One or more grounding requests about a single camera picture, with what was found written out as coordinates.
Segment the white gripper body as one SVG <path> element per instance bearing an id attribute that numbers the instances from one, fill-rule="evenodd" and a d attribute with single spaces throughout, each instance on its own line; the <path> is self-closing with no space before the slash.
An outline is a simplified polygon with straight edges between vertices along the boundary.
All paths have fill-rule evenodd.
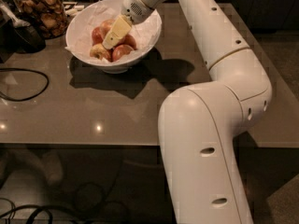
<path id="1" fill-rule="evenodd" d="M 123 0 L 121 14 L 131 24 L 139 24 L 145 21 L 153 12 L 142 0 Z"/>

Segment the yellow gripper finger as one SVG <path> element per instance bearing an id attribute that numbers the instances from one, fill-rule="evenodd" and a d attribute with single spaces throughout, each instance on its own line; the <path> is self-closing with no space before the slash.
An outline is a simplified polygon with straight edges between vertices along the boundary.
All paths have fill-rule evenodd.
<path id="1" fill-rule="evenodd" d="M 132 23 L 125 15 L 119 15 L 107 32 L 102 45 L 105 49 L 113 49 L 131 31 Z"/>

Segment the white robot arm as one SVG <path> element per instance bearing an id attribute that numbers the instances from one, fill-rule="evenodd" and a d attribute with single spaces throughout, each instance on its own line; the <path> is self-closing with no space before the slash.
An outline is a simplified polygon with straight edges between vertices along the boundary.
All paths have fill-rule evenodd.
<path id="1" fill-rule="evenodd" d="M 123 0 L 105 38 L 112 48 L 165 0 Z M 253 224 L 234 138 L 264 114 L 272 86 L 260 61 L 214 0 L 178 0 L 210 81 L 161 105 L 158 134 L 177 224 Z"/>

